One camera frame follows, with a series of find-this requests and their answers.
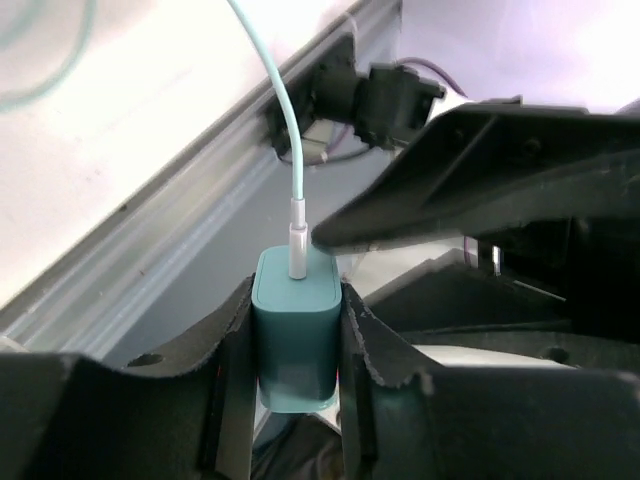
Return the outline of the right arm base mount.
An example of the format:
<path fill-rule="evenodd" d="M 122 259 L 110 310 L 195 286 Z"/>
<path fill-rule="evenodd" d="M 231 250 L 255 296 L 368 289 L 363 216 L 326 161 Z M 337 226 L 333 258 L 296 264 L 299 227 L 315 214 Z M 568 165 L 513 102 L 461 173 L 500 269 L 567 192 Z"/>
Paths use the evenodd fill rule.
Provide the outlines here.
<path fill-rule="evenodd" d="M 357 72 L 348 33 L 320 50 L 285 87 L 302 133 L 328 120 L 351 126 L 363 143 L 385 150 L 408 144 L 433 103 L 445 97 L 444 87 L 405 66 L 375 64 L 367 74 Z"/>

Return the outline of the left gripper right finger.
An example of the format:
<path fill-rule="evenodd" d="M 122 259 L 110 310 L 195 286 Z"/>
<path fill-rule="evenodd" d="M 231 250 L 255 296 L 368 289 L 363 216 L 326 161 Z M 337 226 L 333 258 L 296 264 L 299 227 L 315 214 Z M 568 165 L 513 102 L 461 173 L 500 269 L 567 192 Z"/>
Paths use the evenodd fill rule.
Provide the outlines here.
<path fill-rule="evenodd" d="M 445 367 L 343 289 L 349 479 L 635 479 L 639 379 L 619 371 Z"/>

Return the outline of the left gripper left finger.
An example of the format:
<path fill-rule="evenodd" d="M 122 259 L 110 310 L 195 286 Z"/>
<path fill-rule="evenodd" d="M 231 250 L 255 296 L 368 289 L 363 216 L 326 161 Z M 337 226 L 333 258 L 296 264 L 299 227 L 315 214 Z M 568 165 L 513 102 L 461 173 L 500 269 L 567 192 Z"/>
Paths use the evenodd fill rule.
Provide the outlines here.
<path fill-rule="evenodd" d="M 183 334 L 111 368 L 1 357 L 5 479 L 246 479 L 255 365 L 250 280 Z"/>

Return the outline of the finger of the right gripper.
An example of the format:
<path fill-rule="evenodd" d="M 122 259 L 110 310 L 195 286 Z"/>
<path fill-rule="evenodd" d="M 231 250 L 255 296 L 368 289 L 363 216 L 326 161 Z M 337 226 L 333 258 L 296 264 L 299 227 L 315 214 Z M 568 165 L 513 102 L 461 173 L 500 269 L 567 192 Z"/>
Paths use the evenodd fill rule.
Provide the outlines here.
<path fill-rule="evenodd" d="M 636 117 L 467 103 L 430 121 L 365 191 L 316 225 L 311 240 L 343 254 L 638 214 Z"/>

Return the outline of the light teal charger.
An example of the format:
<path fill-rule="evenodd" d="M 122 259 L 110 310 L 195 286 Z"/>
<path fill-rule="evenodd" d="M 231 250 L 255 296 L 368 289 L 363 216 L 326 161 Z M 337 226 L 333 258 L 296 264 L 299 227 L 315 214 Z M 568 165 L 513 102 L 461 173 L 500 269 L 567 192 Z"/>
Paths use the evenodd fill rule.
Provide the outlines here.
<path fill-rule="evenodd" d="M 336 259 L 313 247 L 307 276 L 288 272 L 286 246 L 262 252 L 252 288 L 261 403 L 275 413 L 313 413 L 334 401 L 342 286 Z"/>

